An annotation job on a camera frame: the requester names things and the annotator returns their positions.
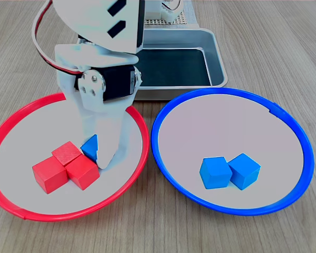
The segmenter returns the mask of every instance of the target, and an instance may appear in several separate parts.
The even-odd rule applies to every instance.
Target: red rim
[[[48,104],[59,102],[65,100],[65,96],[63,93],[56,93],[44,98],[38,99],[25,107],[21,108],[17,112],[15,112],[11,117],[9,117],[1,126],[0,126],[0,145],[8,133],[15,127],[21,120],[23,120],[27,115],[31,114],[32,112],[36,111],[37,109],[44,107]],[[143,151],[138,163],[138,166],[129,180],[123,185],[117,192],[115,192],[112,196],[105,199],[104,201],[86,208],[84,210],[67,213],[64,215],[43,215],[40,213],[30,212],[28,210],[22,209],[15,204],[11,203],[6,197],[0,192],[0,206],[5,209],[6,211],[10,212],[11,214],[18,216],[22,219],[27,220],[35,220],[35,221],[64,221],[64,220],[71,220],[76,219],[88,214],[91,214],[107,205],[115,201],[119,198],[139,177],[141,172],[144,169],[144,166],[147,162],[147,157],[149,155],[149,146],[150,146],[150,138],[149,138],[149,131],[145,124],[143,117],[140,113],[136,110],[135,107],[131,106],[126,109],[127,113],[136,121],[140,132],[143,138]]]

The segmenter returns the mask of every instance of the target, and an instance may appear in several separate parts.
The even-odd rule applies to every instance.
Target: blue triangular block
[[[87,156],[90,160],[96,163],[98,150],[97,134],[95,134],[89,140],[87,140],[87,142],[82,145],[81,150],[85,156]]]

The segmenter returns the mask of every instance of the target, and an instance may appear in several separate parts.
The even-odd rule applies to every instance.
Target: perforated metal panel
[[[184,11],[172,23],[167,23],[165,20],[145,20],[145,25],[186,25],[187,20]]]

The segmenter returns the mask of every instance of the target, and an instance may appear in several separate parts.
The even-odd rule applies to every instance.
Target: white plastic part
[[[110,66],[105,61],[105,55],[102,54],[105,52],[107,53],[107,51],[93,44],[57,45],[55,47],[55,60],[62,65],[78,67],[83,71],[87,71],[90,67]],[[110,52],[110,59],[115,59],[112,55],[113,53]],[[121,61],[117,61],[117,64],[135,64],[138,61],[136,57],[134,55],[124,57],[123,64]],[[132,105],[142,83],[140,72],[135,67],[136,85],[132,95],[107,102],[103,101],[104,90],[102,86],[99,89],[97,85],[91,84],[87,79],[79,79],[78,85],[79,87],[84,85],[86,93],[82,93],[81,90],[78,92],[74,88],[75,76],[59,70],[56,73],[60,89],[68,103],[72,104],[73,110],[82,119],[83,133],[77,133],[82,136],[82,144],[92,135],[98,135],[97,165],[101,169],[105,169],[118,150],[125,110]]]
[[[173,5],[171,4],[171,9],[167,9],[165,6],[162,5],[162,19],[165,20],[167,23],[172,23],[173,21],[176,20],[176,18],[183,12],[184,9],[184,1],[180,0],[179,6],[174,9],[174,3]]]
[[[145,1],[145,19],[161,20],[162,19],[162,1],[146,0]]]
[[[114,16],[107,10],[117,0],[53,0],[54,8],[74,32],[95,44],[115,52],[136,54],[140,0],[127,0]],[[119,21],[126,27],[112,38],[108,31]]]

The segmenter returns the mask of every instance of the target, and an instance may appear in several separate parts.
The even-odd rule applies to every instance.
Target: blue cube
[[[81,150],[86,157],[96,163],[98,151],[97,134],[92,136],[85,144],[83,144]]]
[[[240,190],[254,183],[259,176],[261,166],[253,161],[246,154],[241,154],[228,163],[232,170],[231,182]]]
[[[227,187],[232,177],[232,171],[224,157],[203,159],[200,176],[206,189]]]

